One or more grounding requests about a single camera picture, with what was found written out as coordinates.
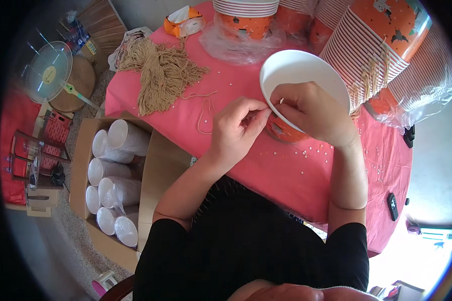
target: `remote control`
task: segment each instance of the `remote control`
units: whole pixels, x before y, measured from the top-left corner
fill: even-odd
[[[393,192],[389,193],[388,197],[386,198],[386,203],[388,205],[388,210],[390,210],[390,216],[392,217],[392,220],[396,221],[399,217],[399,211],[397,210],[397,200],[395,199]]]

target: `string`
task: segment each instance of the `string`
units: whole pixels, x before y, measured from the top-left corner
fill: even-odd
[[[139,116],[168,110],[187,86],[193,86],[209,73],[209,68],[199,67],[187,57],[186,39],[179,40],[179,47],[154,44],[149,38],[134,40],[126,46],[118,70],[133,70],[141,75]]]
[[[208,94],[198,94],[198,93],[196,93],[196,92],[191,92],[190,94],[189,94],[189,96],[187,96],[187,97],[182,97],[182,96],[180,96],[182,99],[189,99],[189,98],[191,98],[191,97],[196,97],[196,96],[198,96],[198,97],[206,97],[206,96],[211,96],[212,94],[214,94],[214,93],[217,93],[218,91],[216,90],[216,91],[213,91],[213,92],[211,92],[211,93],[208,93]]]
[[[212,109],[214,110],[214,113],[215,114],[217,113],[216,108],[214,107],[214,103],[212,102],[212,100],[210,100],[209,98],[206,98],[205,100],[203,100],[202,104],[201,104],[202,111],[201,111],[201,115],[199,115],[199,120],[198,120],[198,132],[200,132],[201,134],[205,134],[205,135],[211,135],[212,132],[211,133],[207,133],[207,132],[202,131],[202,130],[199,129],[199,124],[201,123],[202,115],[204,114],[204,102],[206,100],[209,102],[209,115],[211,115],[211,117],[212,117],[211,106],[212,106]]]

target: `person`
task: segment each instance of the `person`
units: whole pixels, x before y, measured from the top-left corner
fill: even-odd
[[[225,176],[271,114],[264,102],[240,97],[214,116],[209,150],[157,204],[134,300],[377,300],[364,293],[367,176],[348,112],[315,82],[279,85],[270,100],[334,147],[326,242]]]

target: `plastic stool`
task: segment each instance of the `plastic stool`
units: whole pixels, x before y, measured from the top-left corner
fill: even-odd
[[[117,284],[117,281],[114,279],[114,277],[112,277],[113,274],[114,272],[108,270],[107,272],[100,274],[98,278],[92,280],[92,287],[100,297],[102,297],[109,290],[107,288],[107,285],[105,284],[107,280],[110,280],[113,285]]]

